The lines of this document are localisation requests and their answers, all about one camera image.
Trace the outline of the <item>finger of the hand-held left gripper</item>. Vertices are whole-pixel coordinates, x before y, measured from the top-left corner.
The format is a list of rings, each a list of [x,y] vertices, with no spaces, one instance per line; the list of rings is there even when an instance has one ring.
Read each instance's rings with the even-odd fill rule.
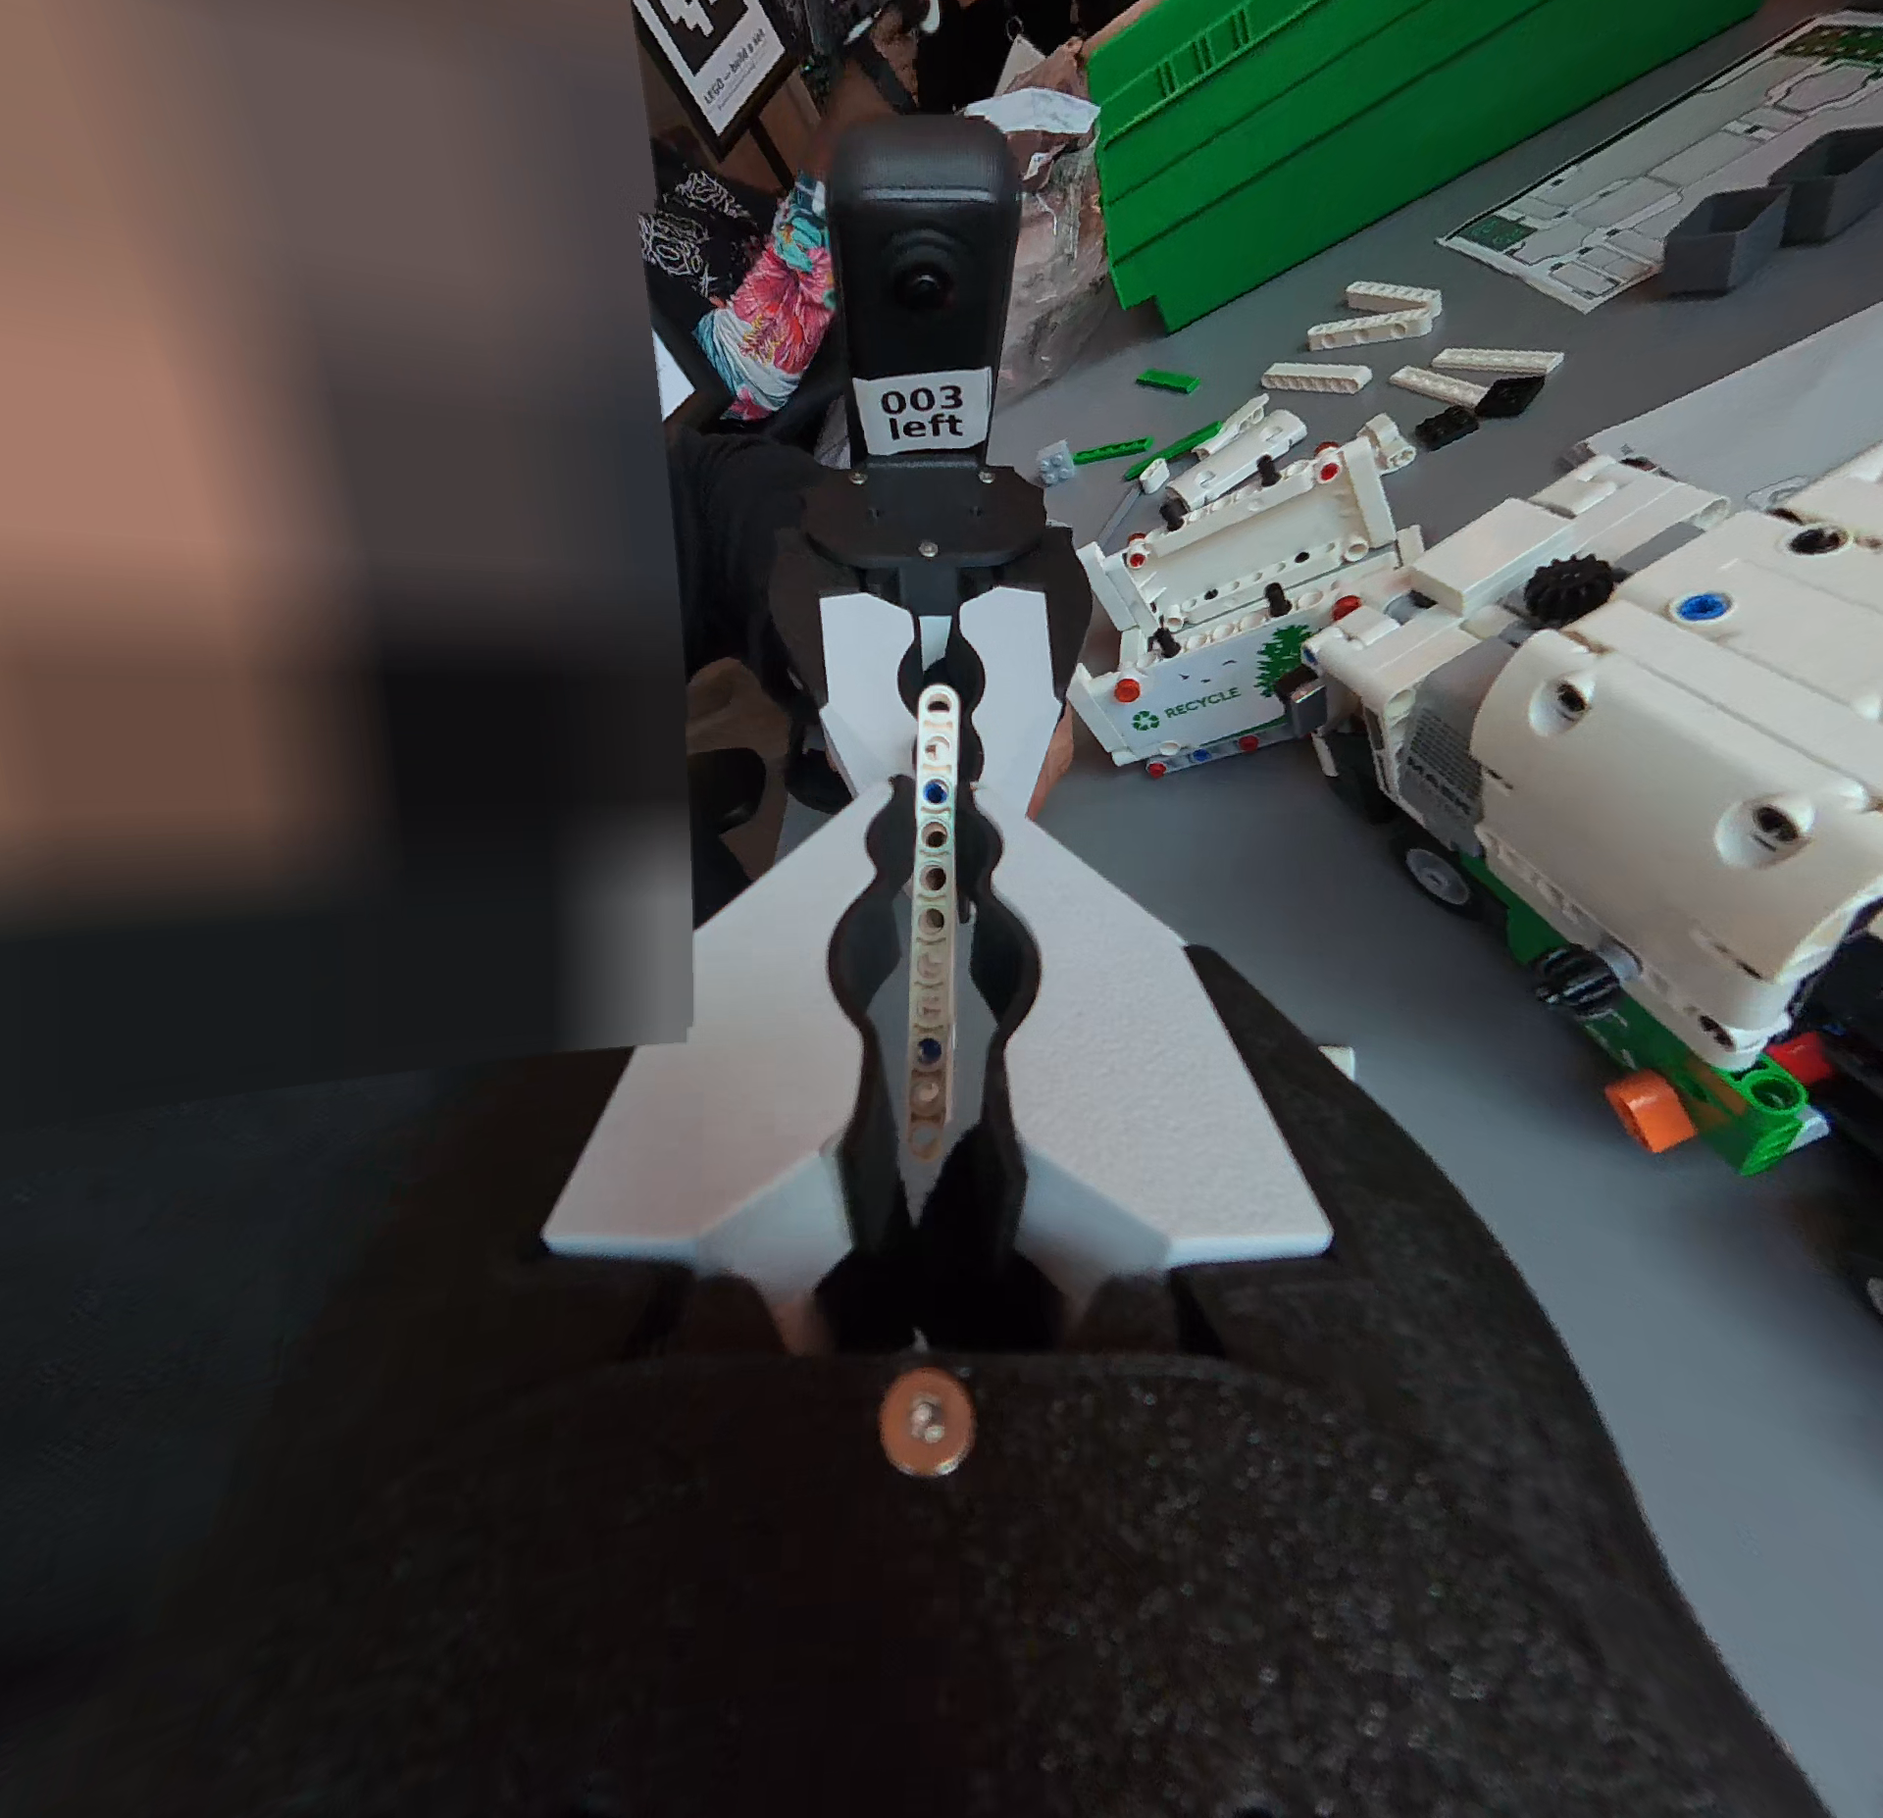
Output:
[[[864,794],[914,772],[916,714],[901,675],[907,654],[919,654],[917,622],[877,596],[826,596],[817,622],[821,739],[848,794]]]
[[[962,700],[962,750],[977,750],[971,777],[983,821],[1038,819],[1069,772],[1069,708],[1054,691],[1048,600],[1029,590],[993,590],[962,604],[956,622],[977,696]]]

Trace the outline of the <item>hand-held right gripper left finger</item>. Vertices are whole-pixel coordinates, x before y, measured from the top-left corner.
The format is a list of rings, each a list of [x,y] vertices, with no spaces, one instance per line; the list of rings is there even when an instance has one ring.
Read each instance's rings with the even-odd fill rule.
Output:
[[[829,1346],[813,1291],[851,1248],[836,1144],[862,1064],[829,947],[890,800],[864,789],[694,934],[690,1035],[634,1051],[543,1224],[553,1255],[739,1277],[788,1351]]]

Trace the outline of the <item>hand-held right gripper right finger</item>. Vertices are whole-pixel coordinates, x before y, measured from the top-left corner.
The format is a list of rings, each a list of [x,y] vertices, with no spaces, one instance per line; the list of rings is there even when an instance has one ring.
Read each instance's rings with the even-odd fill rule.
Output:
[[[1310,1262],[1332,1241],[1184,939],[983,786],[990,903],[1034,949],[973,978],[1004,1035],[1016,1251],[1076,1330],[1112,1279]]]

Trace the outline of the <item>long white lego beam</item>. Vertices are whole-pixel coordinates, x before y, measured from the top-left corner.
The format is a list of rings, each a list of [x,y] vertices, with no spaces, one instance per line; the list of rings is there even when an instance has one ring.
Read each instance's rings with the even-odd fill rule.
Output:
[[[921,1206],[938,1180],[960,1129],[962,978],[970,907],[962,892],[962,849],[971,807],[970,759],[962,750],[962,696],[945,683],[921,686],[916,704],[914,864],[907,886],[907,1075],[902,1096],[902,1165],[909,1200]],[[945,816],[925,816],[917,790],[923,777],[953,780]],[[919,1035],[950,1046],[943,1071],[911,1071],[909,1049]]]

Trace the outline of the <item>person's left forearm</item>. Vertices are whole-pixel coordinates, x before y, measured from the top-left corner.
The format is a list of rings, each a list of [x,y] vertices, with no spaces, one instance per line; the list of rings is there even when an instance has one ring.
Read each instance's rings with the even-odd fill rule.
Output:
[[[785,444],[685,425],[668,430],[666,459],[685,680],[737,661],[808,721],[809,696],[772,627],[769,584],[776,532],[798,525],[822,467]]]

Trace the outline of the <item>group of loose lego beams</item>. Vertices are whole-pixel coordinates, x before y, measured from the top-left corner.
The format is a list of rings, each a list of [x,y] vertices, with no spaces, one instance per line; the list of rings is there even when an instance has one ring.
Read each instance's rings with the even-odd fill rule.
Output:
[[[1343,291],[1343,315],[1305,331],[1303,361],[1277,361],[1261,385],[1282,394],[1364,394],[1380,383],[1441,407],[1473,407],[1497,378],[1554,378],[1555,350],[1441,344],[1443,295],[1432,289],[1359,279]]]

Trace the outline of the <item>white green lego truck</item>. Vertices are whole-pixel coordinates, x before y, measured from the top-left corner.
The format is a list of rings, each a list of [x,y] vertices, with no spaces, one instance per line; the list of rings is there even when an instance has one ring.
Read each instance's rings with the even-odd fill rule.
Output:
[[[1365,570],[1282,680],[1404,875],[1500,922],[1665,1155],[1865,1163],[1840,1275],[1878,1312],[1878,447],[1774,510],[1591,457]]]

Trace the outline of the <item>crumpled clear plastic bags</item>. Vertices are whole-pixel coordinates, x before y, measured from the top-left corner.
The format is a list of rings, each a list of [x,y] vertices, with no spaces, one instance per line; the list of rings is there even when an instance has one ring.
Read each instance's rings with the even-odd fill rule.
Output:
[[[1094,160],[1099,107],[1088,97],[1081,43],[1046,55],[1012,39],[993,96],[964,114],[1004,135],[1022,176],[999,394],[1027,394],[1070,367],[1111,289]]]

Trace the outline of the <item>floral printed fabric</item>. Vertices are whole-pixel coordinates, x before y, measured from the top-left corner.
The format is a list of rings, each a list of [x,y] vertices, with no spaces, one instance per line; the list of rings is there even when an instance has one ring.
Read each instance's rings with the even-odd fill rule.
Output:
[[[730,394],[725,421],[756,425],[776,416],[798,393],[832,319],[826,192],[813,176],[798,176],[731,300],[690,331]]]

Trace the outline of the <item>black office chair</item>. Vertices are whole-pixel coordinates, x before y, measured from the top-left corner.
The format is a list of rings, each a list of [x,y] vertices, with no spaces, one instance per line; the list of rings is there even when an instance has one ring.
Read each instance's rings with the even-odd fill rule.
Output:
[[[789,780],[808,777],[821,751],[816,706],[785,670],[760,675],[718,658],[693,675],[685,774],[697,930],[774,864]]]

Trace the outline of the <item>black white patterned fabric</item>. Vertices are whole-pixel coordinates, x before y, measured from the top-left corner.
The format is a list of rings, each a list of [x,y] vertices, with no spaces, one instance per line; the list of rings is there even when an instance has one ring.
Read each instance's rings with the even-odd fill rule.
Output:
[[[646,295],[664,324],[690,333],[735,300],[769,242],[776,199],[682,158],[660,158],[656,183],[656,203],[640,216]]]

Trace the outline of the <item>black framed marker sign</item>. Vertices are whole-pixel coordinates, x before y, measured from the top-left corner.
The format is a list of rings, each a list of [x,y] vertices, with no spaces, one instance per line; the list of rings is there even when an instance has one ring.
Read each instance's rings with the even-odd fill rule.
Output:
[[[782,192],[788,168],[764,116],[809,63],[776,0],[629,0],[648,60],[703,150],[726,158],[750,139]]]

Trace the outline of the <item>green plastic bin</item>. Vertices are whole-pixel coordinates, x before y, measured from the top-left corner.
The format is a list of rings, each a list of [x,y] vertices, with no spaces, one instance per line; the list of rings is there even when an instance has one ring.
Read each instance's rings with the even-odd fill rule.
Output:
[[[1764,0],[1147,0],[1088,56],[1111,282],[1166,331]]]

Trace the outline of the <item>green white printed sheet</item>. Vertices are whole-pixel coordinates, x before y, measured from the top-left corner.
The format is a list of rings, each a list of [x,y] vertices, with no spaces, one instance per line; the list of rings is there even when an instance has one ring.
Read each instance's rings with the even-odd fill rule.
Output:
[[[1669,236],[1718,194],[1838,179],[1878,122],[1880,18],[1814,18],[1441,248],[1588,315],[1659,278]]]

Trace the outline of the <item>small grey plastic tray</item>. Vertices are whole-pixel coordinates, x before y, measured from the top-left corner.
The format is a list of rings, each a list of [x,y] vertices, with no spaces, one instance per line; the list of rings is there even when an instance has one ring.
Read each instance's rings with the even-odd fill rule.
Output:
[[[1765,184],[1785,196],[1785,250],[1829,242],[1880,206],[1880,127],[1824,132]]]
[[[1709,194],[1665,238],[1659,295],[1722,297],[1745,287],[1780,250],[1790,197],[1788,184]]]

